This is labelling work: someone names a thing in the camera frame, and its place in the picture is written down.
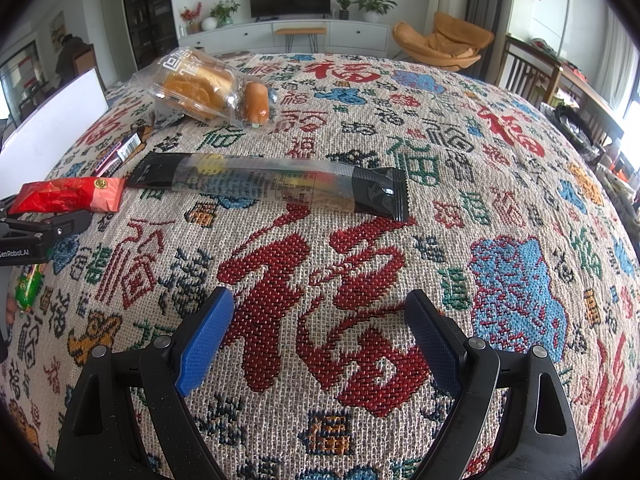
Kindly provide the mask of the red flower vase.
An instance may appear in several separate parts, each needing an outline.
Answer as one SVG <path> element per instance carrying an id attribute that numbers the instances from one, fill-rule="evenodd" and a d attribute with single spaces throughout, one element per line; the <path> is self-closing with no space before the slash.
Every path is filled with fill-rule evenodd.
<path id="1" fill-rule="evenodd" d="M 186 23 L 186 27 L 190 34 L 197 34 L 200 31 L 200 17 L 203 5 L 199 1 L 194 8 L 185 6 L 180 12 L 180 18 Z"/>

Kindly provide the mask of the green potted plant left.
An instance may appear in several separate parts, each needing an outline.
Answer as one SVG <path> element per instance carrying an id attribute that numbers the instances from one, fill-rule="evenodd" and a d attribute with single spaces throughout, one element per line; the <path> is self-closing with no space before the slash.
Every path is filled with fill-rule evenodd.
<path id="1" fill-rule="evenodd" d="M 240 4 L 234 0 L 220 0 L 209 11 L 211 18 L 216 18 L 219 27 L 231 25 L 233 15 L 240 10 Z"/>

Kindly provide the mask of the black tall cabinet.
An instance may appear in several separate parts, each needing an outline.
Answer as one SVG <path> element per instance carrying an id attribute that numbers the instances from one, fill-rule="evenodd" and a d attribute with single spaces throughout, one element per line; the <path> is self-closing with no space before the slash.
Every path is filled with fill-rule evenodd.
<path id="1" fill-rule="evenodd" d="M 122 0 L 122 5 L 138 70 L 178 46 L 171 0 Z"/>

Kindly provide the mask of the green potted plant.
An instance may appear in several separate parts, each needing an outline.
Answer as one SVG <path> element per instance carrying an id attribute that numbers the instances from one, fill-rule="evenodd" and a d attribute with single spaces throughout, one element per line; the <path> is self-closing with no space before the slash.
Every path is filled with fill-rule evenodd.
<path id="1" fill-rule="evenodd" d="M 368 23 L 378 23 L 382 16 L 397 6 L 395 0 L 355 0 L 355 4 Z"/>
<path id="2" fill-rule="evenodd" d="M 219 27 L 231 25 L 233 15 L 240 10 L 240 4 L 234 0 L 220 0 L 209 11 L 211 18 L 216 18 Z"/>

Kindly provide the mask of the dark snickers chocolate bar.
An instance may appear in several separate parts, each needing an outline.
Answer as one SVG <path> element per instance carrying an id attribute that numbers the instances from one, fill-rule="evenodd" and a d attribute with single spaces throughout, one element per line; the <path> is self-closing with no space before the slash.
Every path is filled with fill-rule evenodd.
<path id="1" fill-rule="evenodd" d="M 116 142 L 99 160 L 91 175 L 96 178 L 110 178 L 123 164 L 146 147 L 146 141 L 149 140 L 152 132 L 151 126 L 132 130 L 122 140 Z"/>

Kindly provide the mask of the clear bag of bread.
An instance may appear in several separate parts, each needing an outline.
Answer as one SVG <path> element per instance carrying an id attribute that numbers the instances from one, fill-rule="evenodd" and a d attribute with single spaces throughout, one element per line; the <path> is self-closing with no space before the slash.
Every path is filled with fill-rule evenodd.
<path id="1" fill-rule="evenodd" d="M 172 50 L 138 70 L 131 82 L 179 113 L 200 122 L 239 122 L 240 76 L 230 65 L 189 47 Z"/>

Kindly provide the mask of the person in dark clothes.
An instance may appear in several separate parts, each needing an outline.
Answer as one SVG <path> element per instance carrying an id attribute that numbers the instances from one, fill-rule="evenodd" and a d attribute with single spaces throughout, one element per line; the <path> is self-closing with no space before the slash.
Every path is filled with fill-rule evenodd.
<path id="1" fill-rule="evenodd" d="M 67 34 L 62 39 L 62 50 L 58 54 L 55 73 L 58 75 L 58 88 L 69 84 L 77 77 L 74 59 L 77 55 L 84 54 L 92 48 L 78 36 Z"/>

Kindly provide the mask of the orange lounge chair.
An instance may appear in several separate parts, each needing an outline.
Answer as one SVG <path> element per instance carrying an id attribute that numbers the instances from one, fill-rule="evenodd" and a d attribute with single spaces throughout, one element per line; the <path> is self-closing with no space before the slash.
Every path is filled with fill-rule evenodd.
<path id="1" fill-rule="evenodd" d="M 450 72 L 464 70 L 478 62 L 495 34 L 480 26 L 436 12 L 433 30 L 422 35 L 406 22 L 398 22 L 393 38 L 410 58 L 424 65 Z"/>

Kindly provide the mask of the white tv cabinet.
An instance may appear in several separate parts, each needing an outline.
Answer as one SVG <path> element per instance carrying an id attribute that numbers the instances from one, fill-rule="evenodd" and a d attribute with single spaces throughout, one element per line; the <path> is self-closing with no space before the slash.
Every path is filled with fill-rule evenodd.
<path id="1" fill-rule="evenodd" d="M 213 56 L 233 52 L 337 53 L 386 58 L 390 26 L 351 20 L 277 20 L 226 25 L 184 36 L 180 47 Z"/>

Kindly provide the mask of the green snack packet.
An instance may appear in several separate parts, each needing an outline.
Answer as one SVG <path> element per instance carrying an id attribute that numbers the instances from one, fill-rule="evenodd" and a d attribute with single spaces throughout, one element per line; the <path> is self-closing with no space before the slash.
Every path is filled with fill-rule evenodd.
<path id="1" fill-rule="evenodd" d="M 15 287 L 15 301 L 21 311 L 28 312 L 34 305 L 43 286 L 46 267 L 45 263 L 33 263 L 23 266 Z"/>

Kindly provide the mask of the small sausage bun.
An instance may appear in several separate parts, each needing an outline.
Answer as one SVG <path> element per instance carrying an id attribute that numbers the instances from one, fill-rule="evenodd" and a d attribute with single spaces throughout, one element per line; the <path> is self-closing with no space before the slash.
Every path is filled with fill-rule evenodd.
<path id="1" fill-rule="evenodd" d="M 269 120 L 270 88 L 262 82 L 250 81 L 244 87 L 243 119 L 253 127 L 261 127 Z"/>

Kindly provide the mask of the dark wooden chair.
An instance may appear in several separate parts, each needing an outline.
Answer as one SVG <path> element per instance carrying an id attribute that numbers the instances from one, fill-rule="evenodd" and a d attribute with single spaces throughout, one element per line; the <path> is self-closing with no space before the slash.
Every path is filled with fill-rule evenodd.
<path id="1" fill-rule="evenodd" d="M 506 35 L 495 85 L 529 103 L 551 105 L 563 75 L 562 64 L 523 40 Z"/>

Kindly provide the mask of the green potted plant right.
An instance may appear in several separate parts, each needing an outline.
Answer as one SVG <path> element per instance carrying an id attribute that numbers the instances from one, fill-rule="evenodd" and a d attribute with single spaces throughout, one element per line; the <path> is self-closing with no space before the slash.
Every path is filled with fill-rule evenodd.
<path id="1" fill-rule="evenodd" d="M 397 6 L 395 0 L 355 0 L 355 4 L 368 23 L 378 23 L 382 16 Z"/>

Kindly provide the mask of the red snack packet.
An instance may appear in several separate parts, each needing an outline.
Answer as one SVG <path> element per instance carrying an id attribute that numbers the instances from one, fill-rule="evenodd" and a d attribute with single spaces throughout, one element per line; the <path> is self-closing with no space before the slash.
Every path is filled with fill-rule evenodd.
<path id="1" fill-rule="evenodd" d="M 61 178 L 25 183 L 9 214 L 119 211 L 126 181 L 121 178 Z"/>

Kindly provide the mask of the long black clear snack pack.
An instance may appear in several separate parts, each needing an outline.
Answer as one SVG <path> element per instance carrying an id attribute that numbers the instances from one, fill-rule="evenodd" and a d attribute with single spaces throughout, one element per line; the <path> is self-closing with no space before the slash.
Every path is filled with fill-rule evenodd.
<path id="1" fill-rule="evenodd" d="M 308 158 L 150 153 L 126 183 L 130 188 L 265 200 L 398 222 L 409 220 L 406 175 L 393 167 L 371 169 Z"/>

